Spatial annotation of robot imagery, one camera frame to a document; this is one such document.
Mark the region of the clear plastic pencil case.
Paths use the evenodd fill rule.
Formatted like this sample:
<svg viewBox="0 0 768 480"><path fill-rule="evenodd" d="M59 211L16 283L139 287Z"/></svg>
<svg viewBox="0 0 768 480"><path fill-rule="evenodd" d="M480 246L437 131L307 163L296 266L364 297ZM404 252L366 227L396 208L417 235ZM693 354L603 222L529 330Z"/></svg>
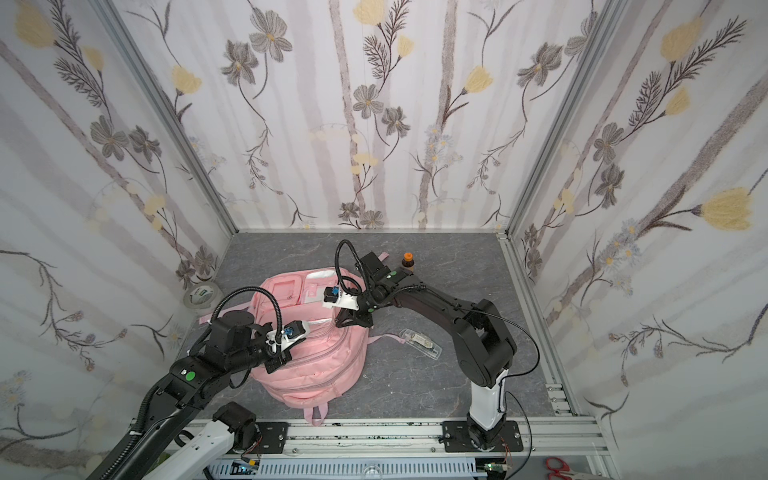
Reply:
<svg viewBox="0 0 768 480"><path fill-rule="evenodd" d="M423 333L411 329L403 329L399 336L407 345L418 350L428 358L438 360L442 355L442 347Z"/></svg>

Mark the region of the red scissors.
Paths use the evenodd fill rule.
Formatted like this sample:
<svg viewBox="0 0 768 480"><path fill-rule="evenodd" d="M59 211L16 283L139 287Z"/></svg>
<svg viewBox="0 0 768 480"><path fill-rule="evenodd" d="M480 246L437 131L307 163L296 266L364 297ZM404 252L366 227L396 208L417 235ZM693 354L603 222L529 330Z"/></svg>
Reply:
<svg viewBox="0 0 768 480"><path fill-rule="evenodd" d="M545 459L545 467L548 470L548 480L573 480L574 472L570 466L559 457L548 457Z"/></svg>

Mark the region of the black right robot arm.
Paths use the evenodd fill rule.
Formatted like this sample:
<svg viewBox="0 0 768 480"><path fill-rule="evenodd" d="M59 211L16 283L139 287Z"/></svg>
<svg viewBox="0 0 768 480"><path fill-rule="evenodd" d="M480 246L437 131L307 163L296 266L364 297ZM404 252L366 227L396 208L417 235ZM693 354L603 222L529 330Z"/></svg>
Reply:
<svg viewBox="0 0 768 480"><path fill-rule="evenodd" d="M475 303L444 293L408 266L391 269L372 252L359 255L348 239L337 244L333 269L338 284L325 289L324 300L339 309L335 317L338 328L370 329L376 312L395 307L423 316L450 335L458 366L472 383L461 439L476 450L492 450L506 426L505 382L534 372L541 362L537 350L533 366L510 371L518 352L510 329L515 327L524 335L529 332L500 315L493 302Z"/></svg>

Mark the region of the pink student backpack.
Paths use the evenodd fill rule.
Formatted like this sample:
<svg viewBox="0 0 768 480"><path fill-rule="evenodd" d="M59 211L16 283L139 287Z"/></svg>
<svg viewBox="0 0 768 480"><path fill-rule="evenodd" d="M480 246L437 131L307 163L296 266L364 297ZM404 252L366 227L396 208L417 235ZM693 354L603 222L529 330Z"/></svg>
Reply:
<svg viewBox="0 0 768 480"><path fill-rule="evenodd" d="M292 359L286 365L273 373L258 366L251 370L250 378L274 399L300 409L313 426L323 424L328 403L361 377L368 345L378 339L361 326L335 325L341 310L327 307L323 297L324 290L337 283L331 267L282 273L262 283L276 298L283 322L305 322L308 336L290 349Z"/></svg>

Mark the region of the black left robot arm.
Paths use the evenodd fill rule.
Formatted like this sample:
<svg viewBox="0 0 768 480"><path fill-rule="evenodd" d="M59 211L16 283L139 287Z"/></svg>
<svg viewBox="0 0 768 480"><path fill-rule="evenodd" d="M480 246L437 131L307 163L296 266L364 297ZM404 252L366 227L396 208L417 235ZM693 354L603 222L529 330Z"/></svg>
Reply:
<svg viewBox="0 0 768 480"><path fill-rule="evenodd" d="M273 307L275 321L257 324L247 309L224 306L239 294L256 293ZM226 295L189 350L144 396L128 432L89 475L91 479L140 479L161 453L223 390L232 376L263 366L272 373L291 359L290 349L309 334L304 321L287 323L275 296L259 286Z"/></svg>

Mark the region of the aluminium mounting rail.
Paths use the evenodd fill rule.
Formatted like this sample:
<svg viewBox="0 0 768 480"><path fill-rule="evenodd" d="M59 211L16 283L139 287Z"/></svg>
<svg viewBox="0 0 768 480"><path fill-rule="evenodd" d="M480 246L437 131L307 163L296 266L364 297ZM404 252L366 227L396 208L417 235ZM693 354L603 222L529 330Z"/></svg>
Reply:
<svg viewBox="0 0 768 480"><path fill-rule="evenodd" d="M584 416L507 417L486 447L462 419L339 420L310 426L264 422L230 403L209 421L178 413L129 433L119 467L104 479L526 478L546 474L548 458L576 458L588 475L617 474L597 421Z"/></svg>

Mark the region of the small brown orange-capped bottle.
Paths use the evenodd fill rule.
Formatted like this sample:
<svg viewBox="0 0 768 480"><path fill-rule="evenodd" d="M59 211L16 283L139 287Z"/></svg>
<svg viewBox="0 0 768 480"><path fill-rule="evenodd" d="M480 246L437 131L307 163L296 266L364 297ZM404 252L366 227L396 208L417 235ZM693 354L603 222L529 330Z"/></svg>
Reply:
<svg viewBox="0 0 768 480"><path fill-rule="evenodd" d="M413 256L413 254L412 254L412 253L410 253L410 252L406 252L406 253L403 255L403 258L402 258L401 264L402 264L402 266L403 266L404 268L406 268L406 269L409 269L409 270L412 270L412 269L414 268L414 265L415 265L415 261L414 261L414 256Z"/></svg>

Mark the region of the clear tape roll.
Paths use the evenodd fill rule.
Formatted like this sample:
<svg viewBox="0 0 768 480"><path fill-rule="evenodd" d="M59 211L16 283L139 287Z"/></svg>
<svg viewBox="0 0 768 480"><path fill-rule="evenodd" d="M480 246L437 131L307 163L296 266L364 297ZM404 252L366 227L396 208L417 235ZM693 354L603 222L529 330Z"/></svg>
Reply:
<svg viewBox="0 0 768 480"><path fill-rule="evenodd" d="M202 282L190 286L184 293L182 303L186 308L197 311L211 311L222 298L222 291L214 282Z"/></svg>

